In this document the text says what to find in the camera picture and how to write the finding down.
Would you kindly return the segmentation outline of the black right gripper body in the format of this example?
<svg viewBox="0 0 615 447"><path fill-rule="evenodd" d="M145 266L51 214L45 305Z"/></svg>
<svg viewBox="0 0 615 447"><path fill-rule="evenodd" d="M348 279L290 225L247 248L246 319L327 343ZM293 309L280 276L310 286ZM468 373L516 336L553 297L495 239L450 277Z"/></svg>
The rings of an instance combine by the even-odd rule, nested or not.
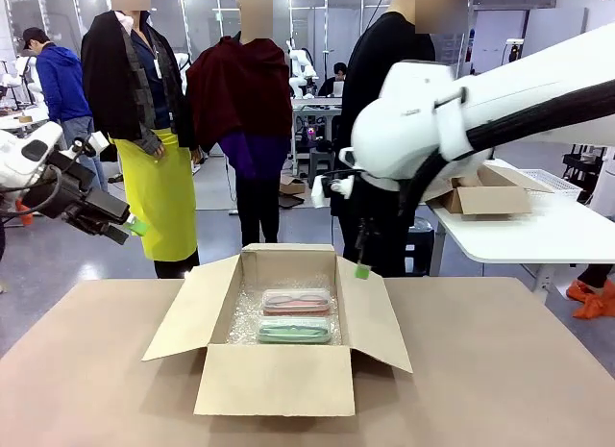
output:
<svg viewBox="0 0 615 447"><path fill-rule="evenodd" d="M359 177L357 191L357 210L365 221L397 221L400 205L398 190L382 189Z"/></svg>

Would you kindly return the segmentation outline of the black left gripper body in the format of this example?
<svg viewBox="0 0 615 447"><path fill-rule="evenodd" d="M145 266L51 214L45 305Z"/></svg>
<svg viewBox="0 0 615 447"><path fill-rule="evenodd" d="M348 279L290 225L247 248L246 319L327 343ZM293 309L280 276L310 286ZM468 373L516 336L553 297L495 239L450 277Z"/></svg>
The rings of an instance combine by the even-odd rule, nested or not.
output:
<svg viewBox="0 0 615 447"><path fill-rule="evenodd" d="M91 170L58 151L51 153L45 165L37 186L22 197L26 207L92 236L102 236L107 225L123 226L129 205L95 187Z"/></svg>

